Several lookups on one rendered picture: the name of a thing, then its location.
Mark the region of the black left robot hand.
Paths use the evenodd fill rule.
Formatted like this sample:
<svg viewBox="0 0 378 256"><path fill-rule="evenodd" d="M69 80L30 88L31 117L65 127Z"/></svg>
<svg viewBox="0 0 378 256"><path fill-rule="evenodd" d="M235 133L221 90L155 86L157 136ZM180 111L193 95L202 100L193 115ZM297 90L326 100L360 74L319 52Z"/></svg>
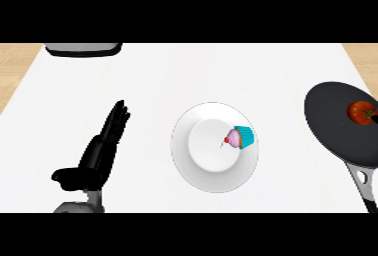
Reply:
<svg viewBox="0 0 378 256"><path fill-rule="evenodd" d="M108 181L117 145L120 143L130 113L120 100L106 117L100 133L92 138L77 167L53 172L52 180L65 191L99 191Z"/></svg>

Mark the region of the red tomato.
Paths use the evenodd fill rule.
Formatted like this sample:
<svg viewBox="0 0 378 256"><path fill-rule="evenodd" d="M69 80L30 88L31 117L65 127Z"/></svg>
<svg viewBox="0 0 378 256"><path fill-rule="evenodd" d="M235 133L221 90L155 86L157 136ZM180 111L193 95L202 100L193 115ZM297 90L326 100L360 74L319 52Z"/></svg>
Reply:
<svg viewBox="0 0 378 256"><path fill-rule="evenodd" d="M347 107L347 116L359 125L371 125L372 117L378 116L378 109L372 103L366 101L354 101Z"/></svg>

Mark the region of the dark grey frying pan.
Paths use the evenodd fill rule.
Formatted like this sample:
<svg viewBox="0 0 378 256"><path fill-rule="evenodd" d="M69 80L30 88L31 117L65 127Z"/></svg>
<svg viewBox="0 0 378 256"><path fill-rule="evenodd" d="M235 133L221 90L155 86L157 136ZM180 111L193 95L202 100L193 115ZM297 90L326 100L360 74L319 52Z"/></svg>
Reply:
<svg viewBox="0 0 378 256"><path fill-rule="evenodd" d="M378 109L378 101L357 87L323 82L309 91L304 115L312 133L325 148L344 161L369 213L378 213L371 191L371 171L378 169L378 124L356 124L347 116L354 101L366 101Z"/></svg>

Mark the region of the white round plate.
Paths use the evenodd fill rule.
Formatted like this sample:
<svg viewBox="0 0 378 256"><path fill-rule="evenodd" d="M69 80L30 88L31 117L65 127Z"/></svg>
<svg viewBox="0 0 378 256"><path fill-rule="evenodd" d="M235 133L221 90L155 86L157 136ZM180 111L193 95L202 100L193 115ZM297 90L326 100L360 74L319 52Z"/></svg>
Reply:
<svg viewBox="0 0 378 256"><path fill-rule="evenodd" d="M235 126L254 131L254 144L244 150L221 145ZM258 140L248 118L232 106L208 102L185 112L171 134L171 157L183 179L196 189L226 193L244 185L257 167Z"/></svg>

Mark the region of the pink cupcake with blue wrapper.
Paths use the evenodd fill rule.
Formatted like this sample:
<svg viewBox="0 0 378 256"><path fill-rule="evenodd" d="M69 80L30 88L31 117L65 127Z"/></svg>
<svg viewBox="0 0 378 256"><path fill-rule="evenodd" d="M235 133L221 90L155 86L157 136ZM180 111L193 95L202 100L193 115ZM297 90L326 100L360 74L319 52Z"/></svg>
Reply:
<svg viewBox="0 0 378 256"><path fill-rule="evenodd" d="M223 138L221 145L229 144L233 148L244 150L254 144L254 141L255 136L252 129L248 126L235 126Z"/></svg>

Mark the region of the grey and black appliance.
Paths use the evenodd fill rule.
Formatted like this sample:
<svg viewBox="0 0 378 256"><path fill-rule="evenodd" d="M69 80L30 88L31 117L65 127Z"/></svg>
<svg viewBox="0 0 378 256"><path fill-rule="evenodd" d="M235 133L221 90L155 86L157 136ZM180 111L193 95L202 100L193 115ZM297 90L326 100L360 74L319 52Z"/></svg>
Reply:
<svg viewBox="0 0 378 256"><path fill-rule="evenodd" d="M121 43L46 43L53 56L89 58L114 56L121 51Z"/></svg>

